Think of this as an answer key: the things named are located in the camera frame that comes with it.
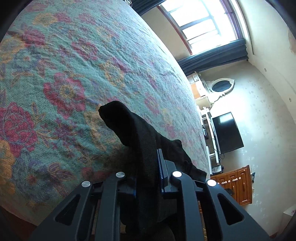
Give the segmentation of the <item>white dressing table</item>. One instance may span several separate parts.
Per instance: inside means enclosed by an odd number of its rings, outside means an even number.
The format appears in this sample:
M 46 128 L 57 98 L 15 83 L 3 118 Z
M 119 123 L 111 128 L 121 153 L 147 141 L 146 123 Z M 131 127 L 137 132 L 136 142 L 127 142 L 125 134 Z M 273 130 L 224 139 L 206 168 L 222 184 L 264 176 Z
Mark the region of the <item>white dressing table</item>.
M 195 103 L 199 109 L 211 108 L 208 92 L 201 81 L 200 75 L 197 72 L 194 72 L 187 76 L 187 79 L 189 80 Z

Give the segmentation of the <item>window with red frame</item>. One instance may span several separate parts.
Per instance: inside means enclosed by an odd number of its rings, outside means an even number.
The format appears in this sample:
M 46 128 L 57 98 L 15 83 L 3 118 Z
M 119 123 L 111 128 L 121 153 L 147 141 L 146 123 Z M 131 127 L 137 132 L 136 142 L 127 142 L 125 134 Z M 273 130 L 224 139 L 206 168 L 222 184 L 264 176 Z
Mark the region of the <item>window with red frame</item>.
M 191 55 L 243 39 L 230 1 L 164 1 L 158 5 Z

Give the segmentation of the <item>white oval vanity mirror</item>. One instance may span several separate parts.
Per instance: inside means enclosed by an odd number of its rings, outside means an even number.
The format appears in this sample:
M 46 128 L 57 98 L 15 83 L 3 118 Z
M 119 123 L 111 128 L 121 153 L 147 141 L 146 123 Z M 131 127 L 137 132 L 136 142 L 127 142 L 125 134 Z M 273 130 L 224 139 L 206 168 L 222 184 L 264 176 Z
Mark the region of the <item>white oval vanity mirror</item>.
M 231 92 L 235 85 L 235 80 L 231 78 L 219 78 L 214 81 L 206 81 L 208 88 L 208 99 L 211 103 L 216 102 L 220 97 Z

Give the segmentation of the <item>black flat television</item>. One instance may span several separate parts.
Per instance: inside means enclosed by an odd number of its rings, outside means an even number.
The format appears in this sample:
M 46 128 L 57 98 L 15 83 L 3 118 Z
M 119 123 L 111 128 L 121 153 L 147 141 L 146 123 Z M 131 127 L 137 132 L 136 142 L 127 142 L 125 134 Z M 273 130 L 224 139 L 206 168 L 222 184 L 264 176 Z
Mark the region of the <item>black flat television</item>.
M 212 118 L 219 154 L 244 147 L 238 126 L 231 112 Z

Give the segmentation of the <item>blue right curtain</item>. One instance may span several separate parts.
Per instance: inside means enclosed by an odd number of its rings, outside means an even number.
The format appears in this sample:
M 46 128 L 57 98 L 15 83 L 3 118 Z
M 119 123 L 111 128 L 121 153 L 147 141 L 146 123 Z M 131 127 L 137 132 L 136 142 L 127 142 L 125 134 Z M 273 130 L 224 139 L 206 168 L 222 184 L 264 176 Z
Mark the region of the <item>blue right curtain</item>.
M 185 75 L 188 76 L 194 72 L 200 72 L 247 59 L 246 41 L 244 39 L 239 39 L 209 51 L 179 60 L 178 64 Z

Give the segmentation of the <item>floral bedspread bed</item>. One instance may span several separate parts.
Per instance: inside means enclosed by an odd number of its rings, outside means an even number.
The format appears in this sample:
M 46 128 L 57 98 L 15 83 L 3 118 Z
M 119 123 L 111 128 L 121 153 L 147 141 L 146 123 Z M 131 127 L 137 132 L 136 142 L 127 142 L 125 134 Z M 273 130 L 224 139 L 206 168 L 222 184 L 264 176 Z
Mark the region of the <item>floral bedspread bed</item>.
M 120 101 L 209 171 L 179 64 L 124 1 L 32 1 L 1 41 L 1 206 L 39 225 L 126 153 L 99 116 Z

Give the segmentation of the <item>white tv stand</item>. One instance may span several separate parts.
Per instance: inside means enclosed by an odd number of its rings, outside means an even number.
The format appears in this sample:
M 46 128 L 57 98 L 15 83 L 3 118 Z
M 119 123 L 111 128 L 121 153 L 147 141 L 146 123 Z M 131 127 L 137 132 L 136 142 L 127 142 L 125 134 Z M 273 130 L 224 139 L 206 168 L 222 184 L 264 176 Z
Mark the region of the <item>white tv stand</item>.
M 201 110 L 201 119 L 204 138 L 206 142 L 210 175 L 218 175 L 223 173 L 224 171 L 224 167 L 221 164 L 221 160 L 224 158 L 224 155 L 220 153 L 218 138 L 216 135 L 210 109 L 203 107 L 203 109 Z

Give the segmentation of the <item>blue curtain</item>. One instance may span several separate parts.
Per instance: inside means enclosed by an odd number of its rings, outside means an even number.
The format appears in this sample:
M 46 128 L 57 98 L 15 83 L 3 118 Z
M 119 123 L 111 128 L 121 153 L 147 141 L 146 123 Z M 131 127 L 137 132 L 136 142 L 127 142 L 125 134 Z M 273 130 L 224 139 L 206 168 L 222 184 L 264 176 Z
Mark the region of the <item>blue curtain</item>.
M 130 0 L 127 3 L 140 15 L 147 13 L 166 0 Z
M 178 64 L 185 75 L 188 76 L 194 72 L 200 72 L 247 59 L 246 41 L 244 39 L 239 39 L 209 51 L 179 60 Z

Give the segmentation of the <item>black studded pants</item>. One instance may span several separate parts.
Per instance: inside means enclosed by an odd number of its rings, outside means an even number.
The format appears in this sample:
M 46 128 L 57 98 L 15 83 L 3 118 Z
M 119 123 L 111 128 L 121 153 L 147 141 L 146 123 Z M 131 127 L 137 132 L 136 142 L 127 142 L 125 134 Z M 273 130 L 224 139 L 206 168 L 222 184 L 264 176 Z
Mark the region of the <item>black studded pants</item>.
M 193 165 L 180 140 L 171 141 L 162 136 L 120 101 L 102 105 L 98 112 L 107 127 L 128 148 L 129 156 L 124 168 L 136 178 L 137 216 L 141 226 L 154 225 L 176 211 L 175 201 L 161 197 L 158 149 L 161 149 L 164 159 L 175 163 L 179 171 L 193 180 L 206 180 L 206 172 Z

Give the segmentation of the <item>wooden dresser cabinet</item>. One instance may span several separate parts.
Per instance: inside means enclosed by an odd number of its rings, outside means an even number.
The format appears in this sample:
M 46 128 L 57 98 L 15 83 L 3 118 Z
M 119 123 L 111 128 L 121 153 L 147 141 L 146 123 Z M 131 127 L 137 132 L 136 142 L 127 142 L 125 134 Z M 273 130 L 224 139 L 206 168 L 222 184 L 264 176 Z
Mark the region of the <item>wooden dresser cabinet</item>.
M 212 175 L 211 179 L 229 191 L 230 195 L 240 205 L 252 204 L 252 183 L 249 165 L 230 172 Z

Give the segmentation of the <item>blue left curtain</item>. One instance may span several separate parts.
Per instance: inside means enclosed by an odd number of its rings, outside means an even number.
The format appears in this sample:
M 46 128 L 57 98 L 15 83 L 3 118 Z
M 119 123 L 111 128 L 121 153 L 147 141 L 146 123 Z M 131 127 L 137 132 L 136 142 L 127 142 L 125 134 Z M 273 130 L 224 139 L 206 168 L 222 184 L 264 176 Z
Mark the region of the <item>blue left curtain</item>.
M 166 0 L 130 0 L 127 3 L 140 15 L 147 13 Z

